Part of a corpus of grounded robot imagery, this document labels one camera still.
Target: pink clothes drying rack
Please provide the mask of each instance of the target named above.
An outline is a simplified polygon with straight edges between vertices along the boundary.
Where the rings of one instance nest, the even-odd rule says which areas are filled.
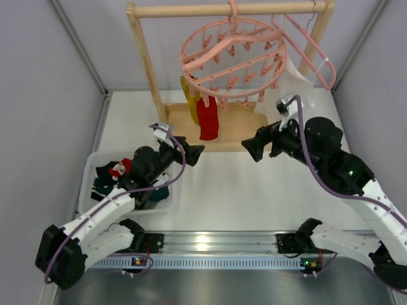
[[[174,127],[174,134],[185,135],[190,144],[205,144],[205,151],[243,151],[244,148],[240,144],[241,141],[252,137],[259,127],[267,124],[265,116],[253,112],[256,103],[250,102],[248,97],[256,92],[258,93],[259,100],[261,100],[264,95],[263,85],[269,88],[268,86],[278,84],[278,76],[283,71],[287,58],[284,56],[287,51],[287,43],[291,44],[294,50],[301,55],[301,63],[298,70],[302,75],[306,76],[311,68],[326,89],[332,87],[335,81],[335,68],[318,45],[324,35],[334,8],[335,0],[241,4],[234,4],[232,1],[230,4],[177,6],[136,6],[135,3],[128,3],[126,6],[126,14],[146,70],[146,77],[157,110],[158,119],[171,124]],[[301,29],[292,16],[288,14],[315,14],[316,19],[310,34],[308,34],[306,30]],[[273,15],[284,15],[286,20],[289,20],[308,40],[306,48],[301,50],[294,44],[293,40],[290,40],[290,37],[287,35],[285,28],[281,28],[281,25],[275,23],[274,19],[268,23],[241,17],[250,15],[268,15],[270,19],[272,19]],[[221,53],[229,57],[235,56],[232,59],[237,59],[238,52],[243,50],[241,46],[244,47],[244,50],[250,50],[251,48],[254,50],[254,44],[263,44],[265,52],[259,56],[256,69],[254,69],[253,63],[252,66],[250,66],[249,62],[234,63],[234,65],[238,65],[239,67],[229,67],[236,69],[232,71],[234,73],[230,75],[226,73],[220,77],[220,79],[224,79],[224,83],[216,82],[215,78],[211,79],[211,74],[214,73],[208,73],[207,75],[203,75],[203,77],[200,76],[196,82],[188,78],[191,90],[199,90],[203,92],[204,95],[217,97],[222,106],[225,106],[227,100],[231,98],[238,98],[242,104],[247,106],[242,107],[238,103],[228,103],[228,109],[225,111],[222,110],[222,107],[218,107],[219,137],[210,142],[202,142],[199,140],[199,126],[191,119],[190,109],[187,103],[185,103],[184,100],[175,100],[171,101],[170,104],[164,104],[161,100],[158,82],[153,69],[153,61],[150,58],[146,38],[142,30],[141,19],[207,16],[220,16],[220,18],[221,16],[227,16],[228,18],[221,20],[221,22],[215,22],[218,28],[215,28],[214,33],[207,31],[204,34],[202,29],[198,29],[192,34],[192,36],[196,34],[195,39],[199,39],[197,44],[198,47],[200,46],[200,50],[197,49],[191,53],[187,53],[186,49],[181,51],[181,58],[179,60],[184,76],[198,72],[206,72],[207,69],[201,71],[200,68],[205,68],[205,66],[212,61],[215,63],[219,62],[218,65],[215,65],[216,67],[220,67],[222,70],[227,69],[228,67],[224,66],[225,61],[222,60],[223,55],[221,55]],[[248,20],[250,20],[252,28],[244,29],[244,22]],[[312,64],[316,53],[322,57],[322,65],[327,65],[332,70],[330,81],[324,80],[321,76],[320,69],[322,65],[316,68]],[[238,71],[241,71],[239,74],[240,78],[236,80],[235,74]],[[242,95],[235,93],[236,90],[234,89],[238,88],[239,82],[243,85],[251,85],[254,82],[253,79],[259,79],[259,77],[261,77],[261,73],[264,74],[263,77],[266,79],[262,86],[255,88],[255,90],[252,88],[246,90]],[[226,97],[221,96],[221,94],[224,93],[228,93]],[[277,121],[279,119],[281,119],[281,117],[277,115],[275,120]]]

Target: wooden rod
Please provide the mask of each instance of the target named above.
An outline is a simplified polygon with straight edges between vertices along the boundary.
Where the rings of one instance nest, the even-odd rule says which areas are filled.
[[[158,118],[161,122],[167,122],[167,115],[165,113],[164,105],[161,101],[160,91],[158,90],[158,83],[155,78],[153,64],[151,63],[150,55],[148,53],[146,38],[142,31],[140,19],[134,17],[133,11],[135,8],[135,3],[126,4],[126,14],[130,27],[132,28],[134,40],[139,47],[140,56],[146,70],[146,75],[148,79],[148,85],[150,87],[151,95],[153,96],[154,105],[157,109]]]
[[[333,10],[335,9],[335,0],[325,0],[325,4],[326,9],[323,13],[318,14],[310,34],[311,38],[318,45],[321,43],[326,27],[328,26],[329,19],[331,19]],[[305,47],[304,54],[311,60],[311,62],[314,59],[316,52],[317,50],[314,48],[314,46],[308,42],[307,46]],[[298,71],[306,77],[309,70],[310,66],[304,59],[302,59],[300,65],[298,66]]]
[[[271,14],[311,14],[325,11],[323,1],[288,2],[288,3],[241,3],[237,4],[239,15],[271,15]],[[165,18],[165,17],[199,17],[199,16],[231,16],[229,4],[174,5],[174,6],[136,6],[133,7],[134,17]]]

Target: white cloth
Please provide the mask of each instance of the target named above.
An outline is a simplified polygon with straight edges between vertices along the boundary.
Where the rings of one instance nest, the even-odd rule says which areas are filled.
[[[257,102],[254,112],[263,114],[267,117],[267,122],[272,124],[278,117],[275,103],[287,94],[298,94],[304,105],[313,107],[314,100],[314,82],[309,81],[294,66],[291,59],[287,56],[286,68],[277,79],[278,87],[265,90],[265,96],[262,102]]]

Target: wooden board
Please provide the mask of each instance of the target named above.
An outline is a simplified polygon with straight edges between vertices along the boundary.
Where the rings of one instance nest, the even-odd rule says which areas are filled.
[[[255,106],[255,102],[248,107],[230,103],[227,110],[218,106],[219,137],[212,141],[199,140],[200,127],[193,122],[187,104],[165,104],[165,111],[168,123],[174,127],[173,134],[184,135],[190,145],[203,144],[205,151],[245,151],[241,141],[252,138],[259,127],[267,125],[265,116],[254,113]]]

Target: wooden frame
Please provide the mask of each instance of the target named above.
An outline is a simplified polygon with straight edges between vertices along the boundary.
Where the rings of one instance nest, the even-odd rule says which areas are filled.
[[[316,13],[317,18],[310,36],[319,44],[335,8],[335,0],[291,3],[242,3],[237,4],[237,8],[239,15]],[[229,4],[136,6],[135,3],[127,3],[126,14],[146,70],[148,84],[159,120],[171,124],[174,127],[174,134],[185,136],[191,145],[205,144],[206,151],[244,151],[241,141],[253,137],[259,127],[267,125],[267,120],[264,116],[254,114],[253,109],[256,103],[251,102],[249,107],[233,105],[232,103],[228,110],[222,110],[222,108],[218,107],[219,137],[213,141],[199,140],[199,126],[191,119],[187,103],[163,104],[140,22],[140,18],[231,16],[231,6]],[[315,56],[315,48],[308,43],[304,53],[312,60]],[[309,66],[304,60],[301,60],[298,70],[302,75],[306,76]]]

